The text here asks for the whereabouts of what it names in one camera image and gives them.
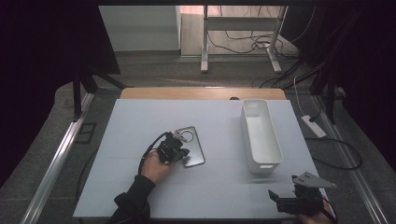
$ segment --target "black sleeve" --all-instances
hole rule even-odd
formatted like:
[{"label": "black sleeve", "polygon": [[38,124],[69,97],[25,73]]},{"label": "black sleeve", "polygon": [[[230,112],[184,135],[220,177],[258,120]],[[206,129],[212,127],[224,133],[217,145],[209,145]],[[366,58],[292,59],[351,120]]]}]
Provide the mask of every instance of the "black sleeve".
[{"label": "black sleeve", "polygon": [[128,192],[114,199],[119,206],[107,224],[110,223],[149,223],[148,196],[155,184],[143,175],[136,175]]}]

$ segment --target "white wall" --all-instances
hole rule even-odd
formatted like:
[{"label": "white wall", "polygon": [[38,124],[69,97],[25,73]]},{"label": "white wall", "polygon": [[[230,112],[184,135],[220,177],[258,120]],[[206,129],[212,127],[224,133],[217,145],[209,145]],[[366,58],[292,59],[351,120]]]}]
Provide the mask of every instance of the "white wall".
[{"label": "white wall", "polygon": [[99,9],[114,51],[180,49],[179,6]]}]

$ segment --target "white power strip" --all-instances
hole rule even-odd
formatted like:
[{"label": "white power strip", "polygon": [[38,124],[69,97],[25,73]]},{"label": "white power strip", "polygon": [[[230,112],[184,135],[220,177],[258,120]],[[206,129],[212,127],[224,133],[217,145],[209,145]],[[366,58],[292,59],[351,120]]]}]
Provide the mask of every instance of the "white power strip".
[{"label": "white power strip", "polygon": [[309,117],[309,115],[305,115],[303,117],[301,117],[301,119],[303,120],[303,122],[305,123],[305,125],[312,131],[312,133],[314,133],[318,138],[324,137],[326,136],[326,133],[323,132],[323,130],[321,130],[321,128],[317,125],[316,122],[311,122],[309,121],[311,117]]}]

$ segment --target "smartphone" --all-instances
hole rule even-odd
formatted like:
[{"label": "smartphone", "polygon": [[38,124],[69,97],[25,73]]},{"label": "smartphone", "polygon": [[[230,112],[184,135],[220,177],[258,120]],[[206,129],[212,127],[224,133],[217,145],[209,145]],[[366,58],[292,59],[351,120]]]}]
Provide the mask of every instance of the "smartphone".
[{"label": "smartphone", "polygon": [[189,155],[183,158],[185,167],[197,166],[205,163],[204,152],[199,143],[198,134],[193,126],[177,130],[186,138],[187,142],[183,142],[183,148],[190,151]]}]

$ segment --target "white tabletop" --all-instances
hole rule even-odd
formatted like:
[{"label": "white tabletop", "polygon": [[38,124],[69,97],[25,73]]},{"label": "white tabletop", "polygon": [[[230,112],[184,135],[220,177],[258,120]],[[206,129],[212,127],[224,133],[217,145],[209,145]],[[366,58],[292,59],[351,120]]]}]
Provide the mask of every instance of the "white tabletop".
[{"label": "white tabletop", "polygon": [[74,217],[110,217],[114,198],[134,181],[140,158],[164,132],[194,126],[205,164],[179,164],[150,194],[157,218],[284,218],[270,200],[295,197],[292,175],[318,175],[287,100],[268,101],[284,160],[270,175],[249,171],[240,124],[242,101],[118,100]]}]

